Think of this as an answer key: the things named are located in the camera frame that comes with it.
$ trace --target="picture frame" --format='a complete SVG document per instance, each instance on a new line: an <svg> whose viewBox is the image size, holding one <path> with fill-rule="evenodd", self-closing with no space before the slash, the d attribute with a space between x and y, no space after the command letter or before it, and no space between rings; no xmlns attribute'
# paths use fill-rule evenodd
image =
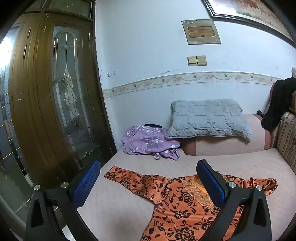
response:
<svg viewBox="0 0 296 241"><path fill-rule="evenodd" d="M284 25L260 0L203 0L211 18L245 24L269 32L294 46Z"/></svg>
<svg viewBox="0 0 296 241"><path fill-rule="evenodd" d="M183 20L188 45L221 44L218 31L212 19Z"/></svg>

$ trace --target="black clothing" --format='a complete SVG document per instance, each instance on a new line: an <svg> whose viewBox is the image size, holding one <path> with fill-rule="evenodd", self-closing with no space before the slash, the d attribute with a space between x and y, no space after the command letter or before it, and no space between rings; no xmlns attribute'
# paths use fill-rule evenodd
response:
<svg viewBox="0 0 296 241"><path fill-rule="evenodd" d="M296 90L296 78L278 80L272 90L269 109L261 121L264 129L272 131L276 128L283 114L289 111L292 94Z"/></svg>
<svg viewBox="0 0 296 241"><path fill-rule="evenodd" d="M153 128L162 128L162 126L155 125L155 124L145 124L144 126L149 126L149 127L153 127Z"/></svg>

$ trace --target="purple floral clothing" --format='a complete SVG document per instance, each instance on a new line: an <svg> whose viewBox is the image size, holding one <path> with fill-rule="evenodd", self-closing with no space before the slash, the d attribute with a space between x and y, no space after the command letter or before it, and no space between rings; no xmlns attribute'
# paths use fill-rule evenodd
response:
<svg viewBox="0 0 296 241"><path fill-rule="evenodd" d="M165 138L166 132L165 128L129 127L121 139L123 151L130 155L152 154L157 160L160 155L178 160L180 155L177 148L180 142Z"/></svg>

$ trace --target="pink pillow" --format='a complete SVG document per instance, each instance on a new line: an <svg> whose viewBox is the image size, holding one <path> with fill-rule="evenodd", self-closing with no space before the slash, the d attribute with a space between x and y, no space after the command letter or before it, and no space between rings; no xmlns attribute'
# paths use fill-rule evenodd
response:
<svg viewBox="0 0 296 241"><path fill-rule="evenodd" d="M270 148L270 133L257 115L243 115L252 130L251 141L241 137L193 137L183 139L183 150L191 156L219 156L256 152Z"/></svg>

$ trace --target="wall switch panel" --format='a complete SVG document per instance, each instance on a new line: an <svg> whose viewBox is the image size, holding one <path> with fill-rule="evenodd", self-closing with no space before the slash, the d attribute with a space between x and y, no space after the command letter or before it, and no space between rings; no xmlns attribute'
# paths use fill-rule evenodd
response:
<svg viewBox="0 0 296 241"><path fill-rule="evenodd" d="M196 59L197 59L198 66L206 66L207 65L207 59L205 58L205 55L196 56Z"/></svg>
<svg viewBox="0 0 296 241"><path fill-rule="evenodd" d="M188 59L188 64L197 64L197 59L196 56L191 56L191 57L187 57Z"/></svg>

